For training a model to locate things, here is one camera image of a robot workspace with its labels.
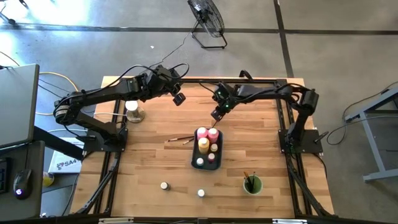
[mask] pink paint bottle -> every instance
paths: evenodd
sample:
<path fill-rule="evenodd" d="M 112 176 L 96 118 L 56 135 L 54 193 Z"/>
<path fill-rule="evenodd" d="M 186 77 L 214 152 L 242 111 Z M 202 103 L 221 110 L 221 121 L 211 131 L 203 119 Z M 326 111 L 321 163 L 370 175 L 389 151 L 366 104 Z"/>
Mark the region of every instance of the pink paint bottle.
<path fill-rule="evenodd" d="M 210 130 L 208 131 L 208 134 L 207 134 L 207 138 L 209 139 L 209 141 L 211 143 L 217 142 L 217 139 L 218 139 L 218 131 L 217 131 L 217 129 L 210 128 Z"/>
<path fill-rule="evenodd" d="M 207 137 L 207 133 L 208 133 L 208 131 L 206 128 L 204 128 L 204 127 L 198 128 L 198 131 L 197 131 L 198 139 Z"/>

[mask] fan stand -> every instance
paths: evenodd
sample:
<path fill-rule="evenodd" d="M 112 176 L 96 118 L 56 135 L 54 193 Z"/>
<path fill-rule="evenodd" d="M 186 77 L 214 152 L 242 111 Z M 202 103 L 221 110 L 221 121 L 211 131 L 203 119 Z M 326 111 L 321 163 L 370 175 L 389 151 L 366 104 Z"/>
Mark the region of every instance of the fan stand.
<path fill-rule="evenodd" d="M 195 41 L 197 41 L 198 44 L 200 45 L 200 47 L 202 47 L 203 49 L 224 49 L 224 48 L 228 45 L 228 43 L 226 42 L 226 39 L 225 39 L 225 37 L 224 37 L 224 34 L 222 34 L 221 37 L 223 38 L 223 40 L 224 40 L 224 42 L 225 42 L 225 45 L 224 45 L 224 46 L 210 46 L 210 47 L 204 46 L 204 45 L 197 39 L 197 37 L 195 37 L 195 35 L 193 34 L 193 31 L 194 31 L 198 26 L 199 26 L 199 22 L 197 21 L 197 23 L 195 24 L 194 28 L 193 28 L 192 31 L 191 31 L 191 35 L 192 35 L 192 38 L 193 38 Z"/>

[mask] gray desk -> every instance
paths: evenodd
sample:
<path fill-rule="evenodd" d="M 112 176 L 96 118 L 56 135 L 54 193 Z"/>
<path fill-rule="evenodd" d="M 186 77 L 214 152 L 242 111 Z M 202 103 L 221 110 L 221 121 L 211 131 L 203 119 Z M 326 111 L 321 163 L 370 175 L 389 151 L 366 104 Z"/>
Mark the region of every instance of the gray desk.
<path fill-rule="evenodd" d="M 38 218 L 42 202 L 44 142 L 36 141 L 12 150 L 0 151 L 0 158 L 11 158 L 8 192 L 0 194 L 0 221 Z M 15 174 L 22 169 L 32 169 L 32 193 L 18 200 L 12 191 Z"/>

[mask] green cup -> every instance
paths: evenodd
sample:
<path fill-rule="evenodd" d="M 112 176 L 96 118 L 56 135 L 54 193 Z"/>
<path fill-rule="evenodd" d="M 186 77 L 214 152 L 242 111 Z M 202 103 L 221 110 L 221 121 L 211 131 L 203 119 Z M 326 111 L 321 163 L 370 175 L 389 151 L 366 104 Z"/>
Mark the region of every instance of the green cup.
<path fill-rule="evenodd" d="M 253 182 L 253 178 L 254 178 L 254 187 L 252 192 L 250 192 L 249 183 L 246 181 L 246 179 L 243 180 L 243 190 L 249 195 L 257 195 L 262 190 L 261 179 L 256 175 L 249 175 L 249 179 L 251 180 L 251 182 Z"/>

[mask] black tray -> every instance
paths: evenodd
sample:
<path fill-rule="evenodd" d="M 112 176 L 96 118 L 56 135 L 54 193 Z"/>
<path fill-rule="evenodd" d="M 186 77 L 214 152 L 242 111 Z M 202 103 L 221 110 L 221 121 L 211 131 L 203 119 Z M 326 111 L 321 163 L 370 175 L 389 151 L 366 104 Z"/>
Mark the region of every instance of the black tray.
<path fill-rule="evenodd" d="M 197 136 L 197 131 L 195 130 L 195 141 L 193 142 L 193 152 L 192 152 L 192 161 L 191 161 L 191 165 L 196 168 L 196 169 L 201 169 L 201 170 L 217 170 L 218 168 L 220 168 L 221 166 L 221 155 L 223 152 L 223 133 L 221 131 L 218 130 L 218 139 L 217 139 L 217 146 L 218 149 L 216 152 L 212 152 L 210 150 L 211 144 L 209 145 L 209 150 L 206 154 L 201 154 L 199 152 L 199 148 L 198 148 L 198 136 Z M 209 162 L 209 160 L 207 159 L 208 155 L 210 153 L 214 153 L 215 155 L 215 159 L 213 162 Z M 203 161 L 205 161 L 203 163 L 202 166 L 198 166 L 197 164 L 197 159 L 198 158 L 202 158 Z"/>

